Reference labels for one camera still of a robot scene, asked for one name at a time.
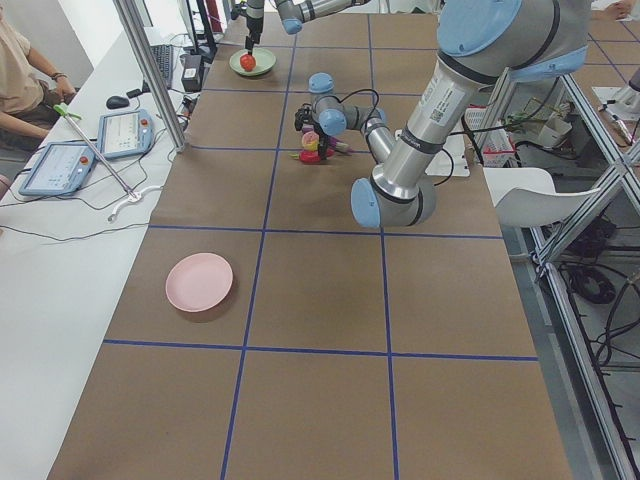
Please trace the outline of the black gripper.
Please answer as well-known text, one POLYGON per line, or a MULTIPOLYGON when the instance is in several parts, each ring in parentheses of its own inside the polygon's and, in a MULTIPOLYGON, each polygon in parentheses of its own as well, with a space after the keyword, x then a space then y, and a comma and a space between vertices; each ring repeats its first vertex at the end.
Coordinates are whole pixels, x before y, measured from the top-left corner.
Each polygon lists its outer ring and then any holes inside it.
POLYGON ((319 124, 313 118, 312 106, 304 103, 294 115, 294 129, 302 134, 313 132, 318 136, 318 156, 324 161, 329 156, 330 137, 325 135, 319 124))
POLYGON ((264 1, 263 0, 246 0, 245 1, 245 19, 249 36, 245 38, 245 49, 248 54, 252 54, 253 45, 260 44, 261 35, 264 25, 264 1))

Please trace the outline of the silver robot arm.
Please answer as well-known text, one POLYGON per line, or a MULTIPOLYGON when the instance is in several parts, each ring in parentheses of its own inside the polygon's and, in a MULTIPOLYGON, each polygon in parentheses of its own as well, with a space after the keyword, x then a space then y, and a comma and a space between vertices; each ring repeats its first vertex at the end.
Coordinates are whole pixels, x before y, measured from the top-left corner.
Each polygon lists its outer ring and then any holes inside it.
POLYGON ((376 162, 354 182, 351 210, 366 228, 411 226, 426 220, 436 192, 426 170, 481 88, 505 70, 537 81, 578 70, 585 62, 591 18, 588 1, 448 1, 437 29, 439 51, 425 91, 400 134, 374 106, 346 105, 333 78, 309 78, 311 118, 328 136, 358 130, 376 162))
MULTIPOLYGON (((365 4, 367 1, 357 0, 306 0, 299 3, 278 0, 274 2, 282 26, 289 35, 300 32, 304 23, 365 4)), ((264 16, 264 0, 239 1, 231 7, 230 17, 232 20, 237 20, 239 17, 245 19, 247 28, 245 49, 250 55, 253 54, 254 47, 260 44, 264 16)))

